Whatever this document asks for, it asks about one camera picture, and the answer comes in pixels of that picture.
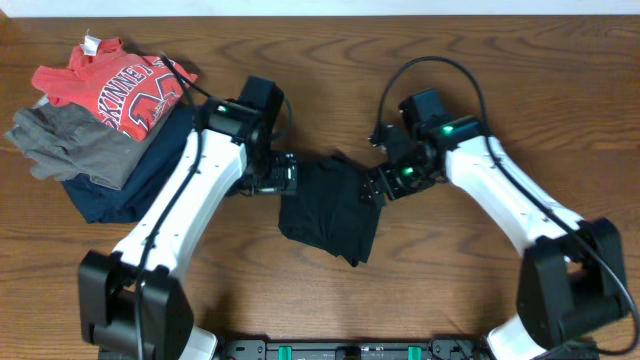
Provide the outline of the black polo shirt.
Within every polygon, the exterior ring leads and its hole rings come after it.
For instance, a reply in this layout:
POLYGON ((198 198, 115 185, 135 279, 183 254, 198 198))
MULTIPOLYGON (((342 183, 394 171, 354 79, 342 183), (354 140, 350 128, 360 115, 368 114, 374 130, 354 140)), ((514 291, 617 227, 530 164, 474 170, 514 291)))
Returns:
POLYGON ((381 208, 360 198, 364 178, 364 169, 344 156, 301 163, 296 193, 281 197, 281 234, 353 267, 366 263, 381 208))

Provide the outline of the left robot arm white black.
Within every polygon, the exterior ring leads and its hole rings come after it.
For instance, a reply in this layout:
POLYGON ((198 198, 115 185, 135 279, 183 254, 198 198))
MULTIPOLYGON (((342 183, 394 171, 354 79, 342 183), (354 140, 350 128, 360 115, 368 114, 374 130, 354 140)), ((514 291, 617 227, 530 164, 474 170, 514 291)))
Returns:
POLYGON ((195 324, 183 289, 191 258, 227 193, 266 180, 282 102, 211 98, 153 204, 110 254, 78 269, 81 333, 101 359, 212 359, 219 345, 195 324))

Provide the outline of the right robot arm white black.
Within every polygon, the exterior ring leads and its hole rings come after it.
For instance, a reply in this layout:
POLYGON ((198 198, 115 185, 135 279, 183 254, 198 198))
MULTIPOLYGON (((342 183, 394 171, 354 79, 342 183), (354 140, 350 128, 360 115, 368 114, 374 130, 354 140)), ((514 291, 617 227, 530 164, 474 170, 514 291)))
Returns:
POLYGON ((404 128, 378 122, 370 143, 387 154, 367 185, 397 200, 448 182, 467 193, 521 257, 516 313, 484 340, 490 359, 600 355, 582 336, 638 307, 626 286, 620 234, 564 207, 504 152, 474 116, 409 115, 404 128))

